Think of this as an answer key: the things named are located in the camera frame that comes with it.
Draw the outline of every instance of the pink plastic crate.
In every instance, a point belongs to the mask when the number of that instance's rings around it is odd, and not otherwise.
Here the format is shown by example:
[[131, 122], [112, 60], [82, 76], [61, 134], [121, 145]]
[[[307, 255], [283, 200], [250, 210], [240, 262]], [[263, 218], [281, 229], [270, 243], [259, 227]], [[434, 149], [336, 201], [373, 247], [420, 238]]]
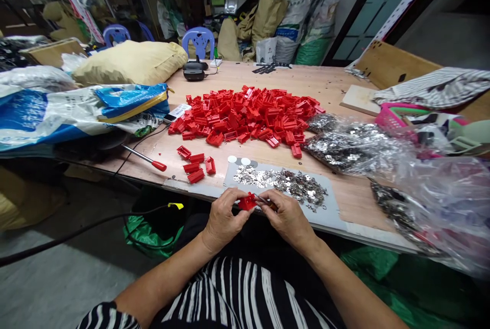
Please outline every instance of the pink plastic crate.
[[[391, 134], [392, 136], [405, 137], [416, 144], [417, 134], [415, 132], [407, 131], [403, 135], [397, 134], [396, 132], [397, 129], [401, 129], [403, 127], [408, 127], [408, 126], [395, 112], [393, 112], [392, 108], [402, 108], [403, 115], [424, 115], [434, 111], [415, 104], [405, 104], [405, 103], [381, 104], [381, 111], [379, 112], [379, 115], [376, 117], [374, 122], [383, 130]], [[463, 119], [454, 119], [453, 121], [461, 126], [465, 126], [468, 124], [468, 122]], [[430, 152], [429, 154], [427, 154], [427, 156], [423, 156], [423, 157], [439, 158], [442, 156]]]

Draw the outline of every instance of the floor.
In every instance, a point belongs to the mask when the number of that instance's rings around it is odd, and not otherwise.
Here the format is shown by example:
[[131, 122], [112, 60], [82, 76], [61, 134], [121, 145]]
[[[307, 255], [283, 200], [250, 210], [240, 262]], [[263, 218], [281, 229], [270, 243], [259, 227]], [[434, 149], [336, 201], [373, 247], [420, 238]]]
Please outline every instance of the floor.
[[[0, 256], [10, 255], [103, 217], [129, 210], [135, 197], [66, 179], [69, 202], [42, 223], [0, 232]], [[76, 327], [97, 303], [110, 301], [153, 261], [124, 242], [121, 220], [96, 227], [66, 244], [0, 268], [0, 326], [9, 329]]]

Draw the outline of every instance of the white wall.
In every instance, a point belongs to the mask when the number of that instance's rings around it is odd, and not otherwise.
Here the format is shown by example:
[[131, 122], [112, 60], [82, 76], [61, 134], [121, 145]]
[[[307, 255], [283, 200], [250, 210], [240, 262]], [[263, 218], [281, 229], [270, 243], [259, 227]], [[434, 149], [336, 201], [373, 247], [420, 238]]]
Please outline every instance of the white wall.
[[490, 69], [490, 17], [452, 13], [464, 0], [434, 0], [395, 46], [443, 66]]

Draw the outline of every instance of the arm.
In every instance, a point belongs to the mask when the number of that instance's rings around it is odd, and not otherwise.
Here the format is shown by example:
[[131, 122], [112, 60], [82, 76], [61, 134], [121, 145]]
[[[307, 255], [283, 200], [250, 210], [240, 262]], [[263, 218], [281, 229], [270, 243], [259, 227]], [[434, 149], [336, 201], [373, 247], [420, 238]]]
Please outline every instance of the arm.
[[298, 202], [277, 190], [260, 196], [278, 210], [261, 204], [272, 226], [318, 274], [347, 328], [407, 328], [405, 323], [318, 238]]
[[148, 328], [158, 311], [241, 231], [253, 209], [242, 210], [236, 217], [231, 209], [238, 198], [245, 196], [247, 193], [236, 188], [227, 189], [212, 203], [208, 224], [196, 238], [116, 297], [118, 311], [134, 316], [142, 328]]

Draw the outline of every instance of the hand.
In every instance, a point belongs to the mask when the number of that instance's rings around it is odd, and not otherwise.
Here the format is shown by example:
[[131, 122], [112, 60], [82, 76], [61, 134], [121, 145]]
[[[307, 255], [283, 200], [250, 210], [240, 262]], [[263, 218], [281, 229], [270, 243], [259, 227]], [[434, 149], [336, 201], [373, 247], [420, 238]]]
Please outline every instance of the hand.
[[256, 198], [257, 204], [262, 208], [272, 227], [301, 255], [309, 254], [316, 247], [318, 237], [303, 214], [297, 200], [276, 189], [267, 190], [260, 194], [260, 197], [272, 201], [277, 206], [276, 213]]
[[241, 231], [254, 212], [253, 208], [249, 211], [241, 210], [237, 216], [231, 212], [233, 203], [248, 195], [236, 187], [229, 187], [211, 204], [211, 214], [203, 231], [204, 245], [211, 253], [220, 252]]

